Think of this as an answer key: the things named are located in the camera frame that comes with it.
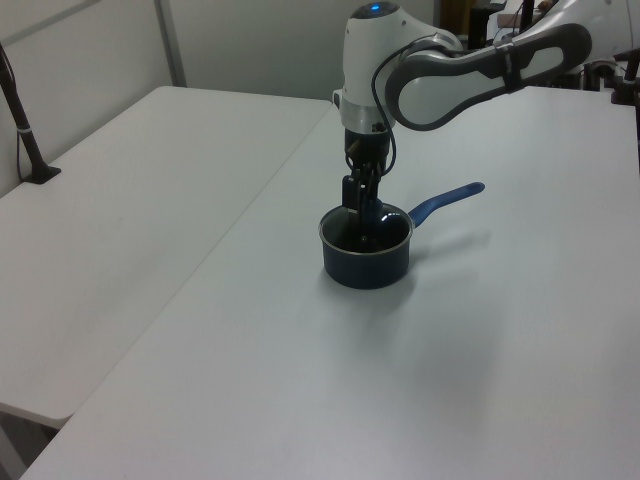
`blue handle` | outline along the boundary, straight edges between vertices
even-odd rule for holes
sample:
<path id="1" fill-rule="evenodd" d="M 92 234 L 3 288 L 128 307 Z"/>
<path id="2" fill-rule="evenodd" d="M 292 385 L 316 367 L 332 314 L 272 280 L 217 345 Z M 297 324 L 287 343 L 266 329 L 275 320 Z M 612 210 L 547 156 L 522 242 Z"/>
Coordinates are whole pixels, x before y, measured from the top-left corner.
<path id="1" fill-rule="evenodd" d="M 460 200 L 464 200 L 465 198 L 477 195 L 482 190 L 484 190 L 484 183 L 470 183 L 464 187 L 456 188 L 450 192 L 425 200 L 416 208 L 411 210 L 409 212 L 409 216 L 411 217 L 411 220 L 413 220 L 414 226 L 419 227 L 429 215 L 440 207 L 445 207 L 452 203 L 459 202 Z"/>

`blue saucepan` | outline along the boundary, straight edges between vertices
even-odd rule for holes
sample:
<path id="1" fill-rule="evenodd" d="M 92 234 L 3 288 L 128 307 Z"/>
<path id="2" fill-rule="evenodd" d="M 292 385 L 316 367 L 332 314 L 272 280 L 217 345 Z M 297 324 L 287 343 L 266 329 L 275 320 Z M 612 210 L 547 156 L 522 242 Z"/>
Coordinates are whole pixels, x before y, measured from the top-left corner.
<path id="1" fill-rule="evenodd" d="M 408 214 L 379 203 L 372 219 L 362 224 L 358 214 L 343 206 L 320 221 L 324 267 L 338 283 L 359 289 L 381 288 L 400 280 L 409 268 L 409 241 L 438 208 L 477 195 L 484 184 L 476 182 L 422 202 Z"/>

